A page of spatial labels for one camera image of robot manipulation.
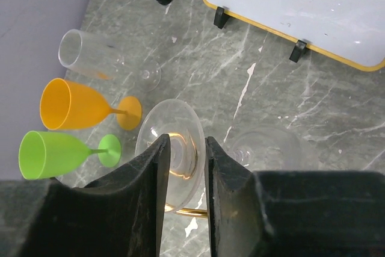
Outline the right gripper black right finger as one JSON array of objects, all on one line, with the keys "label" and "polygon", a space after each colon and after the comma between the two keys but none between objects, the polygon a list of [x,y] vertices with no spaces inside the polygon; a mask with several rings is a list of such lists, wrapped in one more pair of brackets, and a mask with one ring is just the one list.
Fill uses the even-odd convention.
[{"label": "right gripper black right finger", "polygon": [[254,171],[206,139],[212,256],[383,256],[384,175]]}]

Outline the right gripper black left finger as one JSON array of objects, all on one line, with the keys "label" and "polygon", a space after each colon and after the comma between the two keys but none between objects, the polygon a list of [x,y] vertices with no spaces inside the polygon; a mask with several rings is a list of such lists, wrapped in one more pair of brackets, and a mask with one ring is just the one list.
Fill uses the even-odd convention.
[{"label": "right gripper black left finger", "polygon": [[2,256],[158,256],[170,168],[163,134],[83,188],[1,182]]}]

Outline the clear wine glass back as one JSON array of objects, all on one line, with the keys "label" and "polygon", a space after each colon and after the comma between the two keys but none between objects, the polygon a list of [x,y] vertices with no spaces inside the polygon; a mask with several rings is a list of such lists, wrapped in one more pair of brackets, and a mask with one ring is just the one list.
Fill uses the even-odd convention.
[{"label": "clear wine glass back", "polygon": [[[171,157],[166,212],[178,212],[195,195],[206,161],[202,124],[191,106],[177,99],[155,105],[140,128],[135,154],[144,152],[159,136],[170,138]],[[315,148],[281,126],[260,125],[224,143],[224,151],[247,169],[318,170]]]}]

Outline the clear wine glass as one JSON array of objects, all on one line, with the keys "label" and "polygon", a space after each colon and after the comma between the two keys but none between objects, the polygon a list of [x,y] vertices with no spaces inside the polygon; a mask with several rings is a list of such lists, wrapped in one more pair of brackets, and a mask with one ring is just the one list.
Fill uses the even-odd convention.
[{"label": "clear wine glass", "polygon": [[132,75],[144,91],[154,90],[162,76],[157,62],[135,60],[110,39],[78,29],[63,35],[58,59],[66,69],[89,78],[112,80]]},{"label": "clear wine glass", "polygon": [[[144,152],[159,136],[170,138],[171,157],[166,212],[178,212],[195,195],[206,161],[202,124],[191,106],[177,99],[155,105],[140,128],[135,154]],[[318,170],[315,148],[281,126],[260,125],[224,143],[224,151],[247,169]]]}]

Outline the green wine glass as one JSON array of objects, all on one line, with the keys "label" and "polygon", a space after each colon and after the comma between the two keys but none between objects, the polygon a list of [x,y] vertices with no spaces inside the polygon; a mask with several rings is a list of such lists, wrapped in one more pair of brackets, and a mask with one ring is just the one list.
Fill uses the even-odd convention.
[{"label": "green wine glass", "polygon": [[114,167],[122,155],[120,140],[107,134],[92,149],[70,134],[29,131],[20,143],[19,169],[27,180],[53,178],[74,171],[90,155],[97,155],[103,166]]}]

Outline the orange wine glass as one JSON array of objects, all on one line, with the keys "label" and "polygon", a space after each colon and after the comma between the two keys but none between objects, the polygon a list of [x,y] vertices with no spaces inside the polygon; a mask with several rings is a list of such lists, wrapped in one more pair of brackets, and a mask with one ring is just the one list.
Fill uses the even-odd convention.
[{"label": "orange wine glass", "polygon": [[142,106],[138,98],[127,96],[113,108],[97,90],[61,78],[51,80],[40,99],[40,118],[50,130],[90,128],[110,114],[130,131],[140,124]]}]

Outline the clear wine glass front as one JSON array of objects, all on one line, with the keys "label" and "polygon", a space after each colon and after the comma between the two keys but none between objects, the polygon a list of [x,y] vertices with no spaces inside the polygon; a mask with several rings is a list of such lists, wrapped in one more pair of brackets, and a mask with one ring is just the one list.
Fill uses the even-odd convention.
[{"label": "clear wine glass front", "polygon": [[112,80],[132,75],[144,91],[154,90],[162,76],[157,62],[135,60],[110,39],[78,29],[63,35],[58,59],[66,69],[89,78]]}]

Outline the gold framed whiteboard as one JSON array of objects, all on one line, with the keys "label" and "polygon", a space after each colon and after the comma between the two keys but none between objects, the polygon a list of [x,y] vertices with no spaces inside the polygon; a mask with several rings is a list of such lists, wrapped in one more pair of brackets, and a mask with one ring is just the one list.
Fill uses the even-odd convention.
[{"label": "gold framed whiteboard", "polygon": [[203,0],[356,69],[384,67],[384,0]]}]

